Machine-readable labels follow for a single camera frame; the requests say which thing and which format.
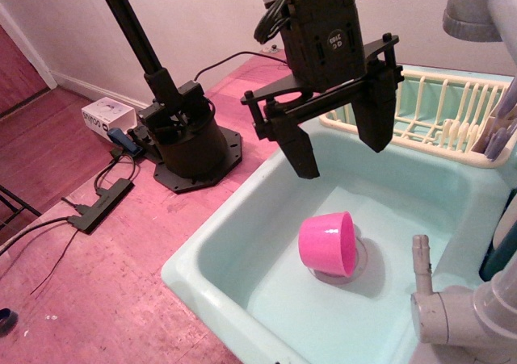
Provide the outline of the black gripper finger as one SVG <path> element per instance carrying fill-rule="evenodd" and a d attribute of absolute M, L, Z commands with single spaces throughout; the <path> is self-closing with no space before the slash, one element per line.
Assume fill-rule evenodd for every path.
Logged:
<path fill-rule="evenodd" d="M 354 101 L 359 138 L 376 153 L 393 138 L 397 86 L 404 80 L 401 72 L 400 65 L 380 67 L 364 79 L 364 89 Z"/>
<path fill-rule="evenodd" d="M 288 116 L 275 121 L 277 143 L 299 178 L 320 176 L 309 135 Z"/>

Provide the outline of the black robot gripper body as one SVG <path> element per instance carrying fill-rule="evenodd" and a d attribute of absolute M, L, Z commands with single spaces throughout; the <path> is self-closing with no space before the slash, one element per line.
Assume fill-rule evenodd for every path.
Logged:
<path fill-rule="evenodd" d="M 254 123 L 286 115 L 290 110 L 315 106 L 323 112 L 323 94 L 330 91 L 351 103 L 364 89 L 364 79 L 382 66 L 395 68 L 398 38 L 386 33 L 365 44 L 356 0 L 264 0 L 266 13 L 254 30 L 265 44 L 280 35 L 292 74 L 288 84 L 275 83 L 243 102 Z"/>

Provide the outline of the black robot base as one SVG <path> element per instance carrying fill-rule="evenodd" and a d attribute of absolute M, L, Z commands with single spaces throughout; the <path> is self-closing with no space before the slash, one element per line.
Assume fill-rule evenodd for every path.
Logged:
<path fill-rule="evenodd" d="M 242 137 L 219 126 L 201 84 L 176 86 L 129 0 L 105 0 L 144 70 L 153 102 L 138 118 L 158 151 L 157 182 L 176 194 L 215 186 L 242 162 Z"/>

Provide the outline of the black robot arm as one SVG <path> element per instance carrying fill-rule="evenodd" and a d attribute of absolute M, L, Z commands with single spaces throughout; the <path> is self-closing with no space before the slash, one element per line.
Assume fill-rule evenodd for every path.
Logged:
<path fill-rule="evenodd" d="M 264 0 L 254 30 L 265 44 L 280 35 L 290 75 L 245 92 L 259 139 L 276 142 L 300 178 L 319 175 L 309 135 L 301 123 L 350 104 L 359 138 L 374 152 L 393 137 L 397 86 L 403 81 L 385 33 L 365 44 L 356 0 Z"/>

